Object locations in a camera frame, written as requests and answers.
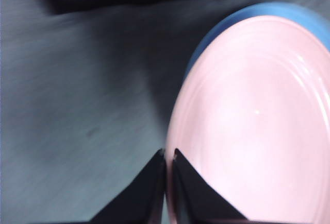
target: pink plate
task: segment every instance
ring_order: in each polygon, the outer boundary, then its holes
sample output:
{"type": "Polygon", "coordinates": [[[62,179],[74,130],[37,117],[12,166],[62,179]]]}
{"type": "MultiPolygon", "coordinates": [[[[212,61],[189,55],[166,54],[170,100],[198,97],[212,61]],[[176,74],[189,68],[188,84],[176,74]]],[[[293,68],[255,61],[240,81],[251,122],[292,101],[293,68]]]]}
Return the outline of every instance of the pink plate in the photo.
{"type": "Polygon", "coordinates": [[[257,16],[220,34],[176,101],[168,133],[251,220],[330,223],[330,53],[302,26],[257,16]]]}

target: floor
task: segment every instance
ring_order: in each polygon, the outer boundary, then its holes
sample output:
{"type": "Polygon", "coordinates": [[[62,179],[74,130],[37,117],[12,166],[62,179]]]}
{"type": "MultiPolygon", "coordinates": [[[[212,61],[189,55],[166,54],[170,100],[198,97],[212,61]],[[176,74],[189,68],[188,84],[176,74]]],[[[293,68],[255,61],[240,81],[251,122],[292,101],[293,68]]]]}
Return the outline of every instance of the floor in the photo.
{"type": "MultiPolygon", "coordinates": [[[[83,221],[165,146],[186,64],[235,10],[178,0],[51,15],[1,0],[1,221],[83,221]]],[[[330,0],[288,0],[330,19],[330,0]]],[[[168,217],[163,215],[163,223],[168,217]]]]}

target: stacked plates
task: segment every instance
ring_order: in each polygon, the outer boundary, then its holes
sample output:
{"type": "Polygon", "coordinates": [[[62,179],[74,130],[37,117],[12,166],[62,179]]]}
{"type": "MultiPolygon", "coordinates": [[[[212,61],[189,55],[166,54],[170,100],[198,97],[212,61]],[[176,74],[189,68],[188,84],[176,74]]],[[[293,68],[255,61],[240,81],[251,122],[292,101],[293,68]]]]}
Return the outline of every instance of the stacked plates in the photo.
{"type": "Polygon", "coordinates": [[[204,180],[250,220],[330,223],[330,27],[304,8],[242,9],[202,40],[168,132],[204,180]]]}

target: blue plate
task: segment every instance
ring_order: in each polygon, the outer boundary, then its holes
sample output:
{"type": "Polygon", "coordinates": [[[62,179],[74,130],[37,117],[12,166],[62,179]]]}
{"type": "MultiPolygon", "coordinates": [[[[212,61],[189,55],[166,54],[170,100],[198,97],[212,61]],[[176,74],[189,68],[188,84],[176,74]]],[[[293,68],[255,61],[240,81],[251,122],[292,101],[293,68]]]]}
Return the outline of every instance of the blue plate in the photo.
{"type": "Polygon", "coordinates": [[[199,43],[188,63],[185,78],[205,48],[224,30],[247,18],[276,15],[290,19],[313,33],[330,50],[330,22],[314,11],[301,6],[282,3],[261,3],[243,8],[219,22],[199,43]]]}

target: pink dish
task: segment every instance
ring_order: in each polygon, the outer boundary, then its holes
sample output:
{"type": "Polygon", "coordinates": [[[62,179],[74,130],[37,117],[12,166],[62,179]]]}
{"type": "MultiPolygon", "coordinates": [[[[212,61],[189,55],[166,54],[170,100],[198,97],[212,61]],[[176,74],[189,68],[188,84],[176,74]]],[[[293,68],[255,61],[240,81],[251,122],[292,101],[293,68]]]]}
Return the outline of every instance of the pink dish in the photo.
{"type": "Polygon", "coordinates": [[[166,160],[178,148],[250,220],[330,223],[330,53],[285,18],[221,33],[186,78],[166,160]]]}

